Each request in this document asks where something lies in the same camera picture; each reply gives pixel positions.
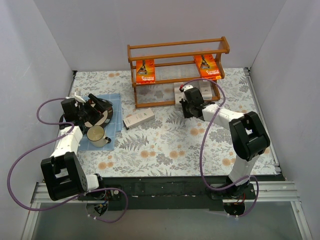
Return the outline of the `white Harry's razor box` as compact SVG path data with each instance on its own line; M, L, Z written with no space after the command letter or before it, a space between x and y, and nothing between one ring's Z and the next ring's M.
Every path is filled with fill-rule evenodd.
M175 82L173 84L173 88L174 88L174 101L175 101L175 106L178 108L179 106L181 106L180 101L183 99L184 97L184 93L180 91L180 87L181 85L183 85L183 82Z

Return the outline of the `white Harry's box black end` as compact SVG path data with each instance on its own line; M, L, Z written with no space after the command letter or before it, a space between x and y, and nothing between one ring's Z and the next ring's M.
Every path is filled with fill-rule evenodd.
M210 81L201 80L199 82L199 89L204 100L212 100L213 95L211 86Z

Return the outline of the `orange Gillette Fusion razor box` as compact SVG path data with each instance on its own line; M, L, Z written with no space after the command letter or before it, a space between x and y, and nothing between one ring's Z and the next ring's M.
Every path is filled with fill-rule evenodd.
M194 55L193 59L201 78L214 81L222 79L221 71L212 54Z

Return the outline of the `brown wooden three-tier shelf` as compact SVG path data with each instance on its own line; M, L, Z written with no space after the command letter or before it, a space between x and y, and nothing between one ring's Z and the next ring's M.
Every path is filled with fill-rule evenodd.
M194 56L213 55L224 79L222 54L228 54L230 46L226 37L145 45L128 45L131 82L136 108L161 107L175 104L174 83L189 82L201 78ZM136 83L136 61L153 59L155 83Z

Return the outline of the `orange Gillette Styler razor box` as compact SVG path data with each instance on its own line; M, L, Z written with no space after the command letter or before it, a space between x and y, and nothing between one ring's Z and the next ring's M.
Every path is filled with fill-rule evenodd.
M155 61L153 59L136 61L135 81L137 85L154 84L156 82Z

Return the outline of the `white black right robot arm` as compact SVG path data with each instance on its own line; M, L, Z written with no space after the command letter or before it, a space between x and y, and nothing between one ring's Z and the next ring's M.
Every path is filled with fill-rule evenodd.
M230 197L237 197L247 188L251 179L252 169L271 141L259 115L250 111L240 113L223 108L212 101L206 102L201 91L188 84L179 90L184 97L179 101L185 118L198 118L209 122L199 150L199 169L202 181L211 192L221 192ZM204 147L212 124L225 128L230 132L233 149L236 153L235 162L228 174L226 184L213 187L208 184L203 171Z

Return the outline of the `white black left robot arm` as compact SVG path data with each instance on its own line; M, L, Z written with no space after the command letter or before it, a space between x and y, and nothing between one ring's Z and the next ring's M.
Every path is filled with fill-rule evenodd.
M86 175L77 158L79 144L91 127L105 127L113 118L113 104L89 94L60 99L63 115L59 120L60 139L49 158L41 161L43 178L53 201L102 189L103 178Z

